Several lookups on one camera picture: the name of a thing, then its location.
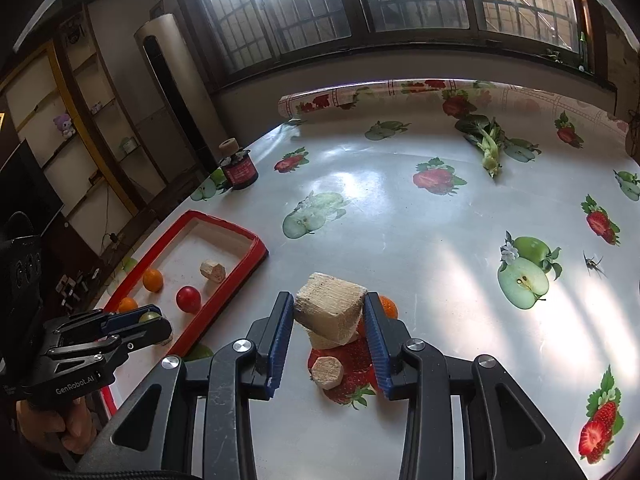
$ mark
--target wooden block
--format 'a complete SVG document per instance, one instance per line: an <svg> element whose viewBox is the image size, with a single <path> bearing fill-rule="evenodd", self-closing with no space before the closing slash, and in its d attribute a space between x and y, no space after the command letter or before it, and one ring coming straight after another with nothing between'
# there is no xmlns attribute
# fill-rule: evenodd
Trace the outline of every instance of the wooden block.
<svg viewBox="0 0 640 480"><path fill-rule="evenodd" d="M335 357L319 357L311 367L311 378L323 390L335 388L342 382L344 367Z"/></svg>
<svg viewBox="0 0 640 480"><path fill-rule="evenodd" d="M338 343L334 343L333 341L329 341L327 338L322 337L321 335L315 334L311 332L311 330L307 330L306 334L309 336L309 341L311 342L311 348L315 350L328 350L329 348L336 348ZM347 341L347 343L353 343L358 338L358 333L354 332L351 336L351 339Z"/></svg>
<svg viewBox="0 0 640 480"><path fill-rule="evenodd" d="M221 283L226 277L226 270L222 264L213 260L205 260L200 264L200 273L212 282Z"/></svg>
<svg viewBox="0 0 640 480"><path fill-rule="evenodd" d="M356 332L367 289L314 272L298 291L294 317L315 334L344 345Z"/></svg>

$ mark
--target television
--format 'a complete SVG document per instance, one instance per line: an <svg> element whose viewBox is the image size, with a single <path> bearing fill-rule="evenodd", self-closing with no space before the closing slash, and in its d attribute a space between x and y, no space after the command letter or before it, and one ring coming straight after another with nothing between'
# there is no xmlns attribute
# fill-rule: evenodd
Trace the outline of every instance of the television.
<svg viewBox="0 0 640 480"><path fill-rule="evenodd" d="M62 200L23 140L0 169L0 230L12 214L22 211L33 225L33 234L41 235L62 207Z"/></svg>

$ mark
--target jar lid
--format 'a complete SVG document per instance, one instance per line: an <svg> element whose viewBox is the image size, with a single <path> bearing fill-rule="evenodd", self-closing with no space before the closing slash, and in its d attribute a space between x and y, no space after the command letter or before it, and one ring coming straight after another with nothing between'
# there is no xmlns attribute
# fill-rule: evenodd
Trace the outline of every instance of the jar lid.
<svg viewBox="0 0 640 480"><path fill-rule="evenodd" d="M219 145L220 153L222 153L223 158L227 158L228 156L233 155L240 151L240 146L238 146L238 141L231 137L230 139L225 140L222 144Z"/></svg>

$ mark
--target window frame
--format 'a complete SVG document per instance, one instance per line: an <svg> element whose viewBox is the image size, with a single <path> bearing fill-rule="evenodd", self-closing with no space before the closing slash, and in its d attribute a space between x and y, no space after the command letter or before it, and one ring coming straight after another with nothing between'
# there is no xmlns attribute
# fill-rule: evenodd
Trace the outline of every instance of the window frame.
<svg viewBox="0 0 640 480"><path fill-rule="evenodd" d="M201 1L178 0L188 33L192 36L196 52L202 58L204 69L209 77L211 93L255 76L265 75L283 67L295 66L296 64L313 61L327 55L340 56L383 47L406 48L408 46L454 48L456 50L473 50L489 54L529 57L533 62L558 66L558 68L562 68L565 71L569 70L583 77L596 79L601 86L610 87L610 84L606 81L606 76L602 78L602 75L606 74L606 68L602 69L603 60L604 62L607 60L606 42L604 43L604 54L601 41L594 54L593 49L598 42L593 41L591 35L587 34L590 28L590 24L587 24L590 14L589 10L586 9L589 0L574 0L574 7L577 16L578 40L582 32L588 37L590 70L596 75L578 71L577 67L580 65L578 52L572 52L523 36L482 29L479 27L479 23L486 21L482 0L464 0L464 3L467 9L469 28L412 28L376 32L367 0L342 0L344 12L351 28L351 35L290 52L279 52L265 10L256 6L258 17L266 27L266 38L274 55L269 59L262 60L236 72L229 72L225 67L222 51L216 43L212 30L210 30L209 20ZM546 55L548 50L559 50L562 64L552 63L545 59L543 56Z"/></svg>

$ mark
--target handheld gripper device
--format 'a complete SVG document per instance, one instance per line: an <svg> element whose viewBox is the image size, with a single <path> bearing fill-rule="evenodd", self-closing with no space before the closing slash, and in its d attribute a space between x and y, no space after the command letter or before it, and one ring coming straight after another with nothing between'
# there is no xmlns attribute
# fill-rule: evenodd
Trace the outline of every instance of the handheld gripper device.
<svg viewBox="0 0 640 480"><path fill-rule="evenodd" d="M490 355L448 357L389 319L375 292L364 325L380 389L409 399L400 480L451 480L450 396L460 396L466 480L585 480L562 440Z"/></svg>
<svg viewBox="0 0 640 480"><path fill-rule="evenodd" d="M203 480L255 480L249 399L280 386L293 327L293 296L281 292L269 317L213 357L162 359L127 397L78 463L79 478L193 478L196 400L206 398Z"/></svg>

